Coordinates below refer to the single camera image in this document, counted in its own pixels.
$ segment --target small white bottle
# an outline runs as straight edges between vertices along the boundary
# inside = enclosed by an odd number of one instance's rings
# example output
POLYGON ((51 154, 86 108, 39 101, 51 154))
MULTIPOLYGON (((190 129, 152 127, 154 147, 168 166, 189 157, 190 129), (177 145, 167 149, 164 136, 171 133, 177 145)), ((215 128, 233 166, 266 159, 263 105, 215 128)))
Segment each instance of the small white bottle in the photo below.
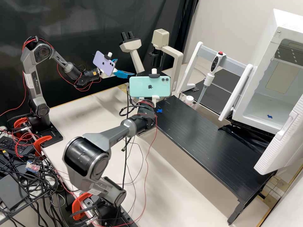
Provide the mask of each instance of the small white bottle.
POLYGON ((186 96, 184 102, 190 107, 193 107, 193 105, 194 105, 192 96, 186 96))

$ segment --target smartphone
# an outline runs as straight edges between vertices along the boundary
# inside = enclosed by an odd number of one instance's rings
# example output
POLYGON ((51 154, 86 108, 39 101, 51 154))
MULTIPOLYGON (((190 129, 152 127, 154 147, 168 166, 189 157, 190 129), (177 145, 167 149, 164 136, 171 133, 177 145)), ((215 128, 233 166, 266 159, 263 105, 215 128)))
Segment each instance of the smartphone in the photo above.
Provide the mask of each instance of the smartphone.
POLYGON ((99 69, 101 69, 102 72, 104 72, 109 77, 113 73, 113 70, 116 66, 116 64, 111 61, 110 59, 106 59, 104 57, 104 54, 102 54, 100 51, 97 51, 94 57, 94 60, 92 61, 95 66, 97 66, 99 69))
POLYGON ((170 96, 170 77, 133 76, 129 79, 129 92, 131 97, 170 96))

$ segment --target bottle cap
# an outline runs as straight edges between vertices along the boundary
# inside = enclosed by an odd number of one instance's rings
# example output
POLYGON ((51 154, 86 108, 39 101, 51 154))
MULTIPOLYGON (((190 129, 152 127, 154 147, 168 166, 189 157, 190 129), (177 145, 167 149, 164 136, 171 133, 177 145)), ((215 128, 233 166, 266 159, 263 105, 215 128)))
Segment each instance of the bottle cap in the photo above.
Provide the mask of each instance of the bottle cap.
POLYGON ((186 96, 185 103, 186 104, 192 104, 193 103, 193 97, 192 96, 186 96))

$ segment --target mint green smartphone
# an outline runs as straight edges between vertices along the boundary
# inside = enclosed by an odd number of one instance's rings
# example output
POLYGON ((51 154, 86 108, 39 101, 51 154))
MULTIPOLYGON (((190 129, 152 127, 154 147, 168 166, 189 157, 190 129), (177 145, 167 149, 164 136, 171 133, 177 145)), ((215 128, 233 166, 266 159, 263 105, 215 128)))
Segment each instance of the mint green smartphone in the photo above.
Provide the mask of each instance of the mint green smartphone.
POLYGON ((131 97, 170 96, 170 77, 133 76, 129 79, 129 91, 131 97))

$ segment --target white wall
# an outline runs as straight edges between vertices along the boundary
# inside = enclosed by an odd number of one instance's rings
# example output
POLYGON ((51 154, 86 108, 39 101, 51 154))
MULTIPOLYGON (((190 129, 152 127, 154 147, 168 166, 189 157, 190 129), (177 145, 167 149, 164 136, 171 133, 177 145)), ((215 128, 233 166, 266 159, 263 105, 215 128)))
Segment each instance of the white wall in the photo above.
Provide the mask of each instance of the white wall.
POLYGON ((298 0, 199 0, 189 31, 184 62, 198 41, 248 64, 273 8, 303 15, 298 0))
POLYGON ((301 227, 303 223, 303 172, 262 224, 262 227, 301 227))

